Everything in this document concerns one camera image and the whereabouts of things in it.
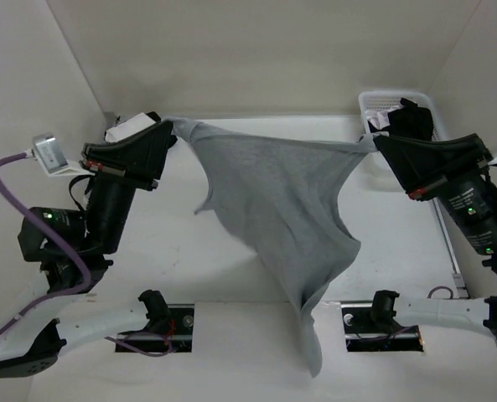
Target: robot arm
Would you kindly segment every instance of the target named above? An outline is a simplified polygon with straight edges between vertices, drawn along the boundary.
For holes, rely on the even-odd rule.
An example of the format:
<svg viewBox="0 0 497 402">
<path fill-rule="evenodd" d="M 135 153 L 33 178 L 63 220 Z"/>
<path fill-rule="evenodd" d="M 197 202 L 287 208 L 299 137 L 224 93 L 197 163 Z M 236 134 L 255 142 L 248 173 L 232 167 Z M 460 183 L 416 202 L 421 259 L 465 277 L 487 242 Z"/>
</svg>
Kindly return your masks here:
<svg viewBox="0 0 497 402">
<path fill-rule="evenodd" d="M 410 199 L 437 198 L 479 255 L 497 275 L 497 166 L 476 134 L 449 142 L 379 136 L 375 144 Z M 474 300 L 409 299 L 378 291 L 371 320 L 391 333 L 426 324 L 483 333 L 497 340 L 497 296 Z"/>
<path fill-rule="evenodd" d="M 50 176 L 91 178 L 86 210 L 34 207 L 29 211 L 67 242 L 85 262 L 91 280 L 68 255 L 29 219 L 23 220 L 18 242 L 26 261 L 39 262 L 39 273 L 28 289 L 0 316 L 0 378 L 27 377 L 39 373 L 58 357 L 84 343 L 110 335 L 138 331 L 154 332 L 170 317 L 168 305 L 158 291 L 145 291 L 138 300 L 110 312 L 60 321 L 60 311 L 82 298 L 104 276 L 112 261 L 104 255 L 117 251 L 138 188 L 158 186 L 167 151 L 172 142 L 172 123 L 149 114 L 129 138 L 114 144 L 85 144 L 78 166 L 65 160 L 52 136 L 34 138 L 34 157 Z M 21 312 L 39 297 L 76 287 L 84 289 L 43 300 L 26 314 Z"/>
</svg>

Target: gray cloth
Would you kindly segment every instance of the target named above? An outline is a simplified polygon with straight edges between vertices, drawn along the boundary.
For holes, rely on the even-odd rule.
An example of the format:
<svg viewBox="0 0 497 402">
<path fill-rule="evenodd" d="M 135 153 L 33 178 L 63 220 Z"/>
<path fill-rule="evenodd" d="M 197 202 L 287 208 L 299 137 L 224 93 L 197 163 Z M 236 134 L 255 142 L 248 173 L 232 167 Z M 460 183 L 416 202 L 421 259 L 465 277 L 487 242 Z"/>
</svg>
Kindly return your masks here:
<svg viewBox="0 0 497 402">
<path fill-rule="evenodd" d="M 209 193 L 196 213 L 213 209 L 280 281 L 298 312 L 303 353 L 315 377 L 323 357 L 311 311 L 360 250 L 339 217 L 338 194 L 365 154 L 376 151 L 372 137 L 305 142 L 168 120 L 207 174 Z"/>
</svg>

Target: fabric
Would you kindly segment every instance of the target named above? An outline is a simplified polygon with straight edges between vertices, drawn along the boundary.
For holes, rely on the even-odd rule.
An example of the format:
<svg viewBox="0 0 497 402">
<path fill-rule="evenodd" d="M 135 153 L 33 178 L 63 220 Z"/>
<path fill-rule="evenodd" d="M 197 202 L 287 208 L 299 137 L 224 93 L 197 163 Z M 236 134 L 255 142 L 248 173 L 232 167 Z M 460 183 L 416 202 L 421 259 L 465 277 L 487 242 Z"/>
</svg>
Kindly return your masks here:
<svg viewBox="0 0 497 402">
<path fill-rule="evenodd" d="M 365 154 L 376 152 L 372 136 L 301 142 L 168 120 L 207 174 L 209 192 L 196 213 L 214 210 L 277 277 L 298 312 L 303 353 L 316 376 L 323 357 L 311 312 L 360 250 L 339 217 L 338 194 Z"/>
<path fill-rule="evenodd" d="M 369 128 L 371 132 L 388 131 L 390 137 L 404 137 L 415 140 L 431 141 L 434 131 L 434 122 L 432 120 L 432 113 L 426 107 L 419 107 L 417 103 L 412 102 L 406 98 L 401 98 L 401 109 L 395 110 L 391 108 L 386 111 L 389 126 L 380 127 L 369 121 Z"/>
<path fill-rule="evenodd" d="M 401 109 L 401 105 L 392 106 L 390 109 L 385 111 L 365 111 L 365 118 L 369 122 L 369 127 L 371 132 L 380 131 L 390 125 L 390 119 L 388 118 L 388 113 L 391 111 L 396 111 Z"/>
</svg>

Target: white wall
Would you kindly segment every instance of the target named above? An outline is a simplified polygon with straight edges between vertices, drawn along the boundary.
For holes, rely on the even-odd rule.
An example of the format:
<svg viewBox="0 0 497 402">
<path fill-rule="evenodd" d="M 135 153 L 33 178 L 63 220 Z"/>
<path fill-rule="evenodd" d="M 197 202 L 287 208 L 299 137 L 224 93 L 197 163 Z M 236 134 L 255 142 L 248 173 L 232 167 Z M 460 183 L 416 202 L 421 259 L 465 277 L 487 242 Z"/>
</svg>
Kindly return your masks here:
<svg viewBox="0 0 497 402">
<path fill-rule="evenodd" d="M 21 152 L 47 131 L 75 157 L 103 128 L 101 110 L 46 3 L 0 0 L 0 157 Z M 5 168 L 3 178 L 29 206 L 70 206 L 67 181 L 47 179 L 34 162 Z M 38 269 L 23 262 L 20 224 L 0 197 L 0 312 Z M 0 400 L 25 401 L 29 387 L 29 379 L 0 380 Z"/>
<path fill-rule="evenodd" d="M 427 90 L 479 0 L 48 0 L 103 110 L 358 113 Z"/>
<path fill-rule="evenodd" d="M 497 0 L 482 0 L 429 95 L 453 137 L 477 132 L 488 147 L 497 143 Z M 493 179 L 497 184 L 497 169 Z M 450 219 L 449 230 L 460 268 L 474 296 L 497 293 L 497 277 Z"/>
</svg>

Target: screw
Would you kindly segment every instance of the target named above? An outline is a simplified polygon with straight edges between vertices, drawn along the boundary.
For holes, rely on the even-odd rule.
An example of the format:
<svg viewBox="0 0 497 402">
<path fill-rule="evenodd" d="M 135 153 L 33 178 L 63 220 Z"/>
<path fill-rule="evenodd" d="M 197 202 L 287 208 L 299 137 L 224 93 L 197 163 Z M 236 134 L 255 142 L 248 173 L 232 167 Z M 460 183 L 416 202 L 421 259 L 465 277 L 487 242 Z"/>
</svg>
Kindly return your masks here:
<svg viewBox="0 0 497 402">
<path fill-rule="evenodd" d="M 183 325 L 186 328 L 191 328 L 194 325 L 194 317 L 192 317 L 192 316 L 184 316 L 183 317 Z"/>
<path fill-rule="evenodd" d="M 343 322 L 344 324 L 347 326 L 347 327 L 351 327 L 352 326 L 352 319 L 354 318 L 355 316 L 353 316 L 352 314 L 345 314 L 343 316 Z"/>
</svg>

